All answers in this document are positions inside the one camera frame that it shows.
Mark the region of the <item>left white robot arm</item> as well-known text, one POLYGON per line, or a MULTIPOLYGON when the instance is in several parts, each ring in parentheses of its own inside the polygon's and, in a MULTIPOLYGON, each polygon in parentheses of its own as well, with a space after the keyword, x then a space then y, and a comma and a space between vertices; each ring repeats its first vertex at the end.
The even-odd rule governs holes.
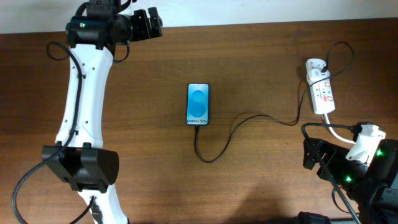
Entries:
POLYGON ((66 26, 70 79, 62 125, 42 160, 89 205, 95 223, 129 223, 116 193, 117 152, 105 150, 102 112, 117 45, 162 36, 157 8, 123 12, 130 1, 87 1, 66 26))

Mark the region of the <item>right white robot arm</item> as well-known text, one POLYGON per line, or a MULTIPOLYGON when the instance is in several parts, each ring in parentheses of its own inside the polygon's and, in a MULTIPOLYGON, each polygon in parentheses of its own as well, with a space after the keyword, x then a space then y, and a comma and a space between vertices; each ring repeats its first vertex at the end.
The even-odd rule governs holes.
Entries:
POLYGON ((322 139, 303 141, 303 166, 317 171, 358 204, 360 223, 397 223, 397 141, 382 140, 370 165, 345 158, 348 150, 322 139))

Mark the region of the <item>blue Galaxy smartphone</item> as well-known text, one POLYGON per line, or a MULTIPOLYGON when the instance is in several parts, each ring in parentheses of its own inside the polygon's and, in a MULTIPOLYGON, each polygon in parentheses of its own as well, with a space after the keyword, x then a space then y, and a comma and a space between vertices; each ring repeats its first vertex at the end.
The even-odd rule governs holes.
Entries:
POLYGON ((205 126, 209 123, 209 99, 209 84, 190 83, 188 85, 187 125, 205 126))

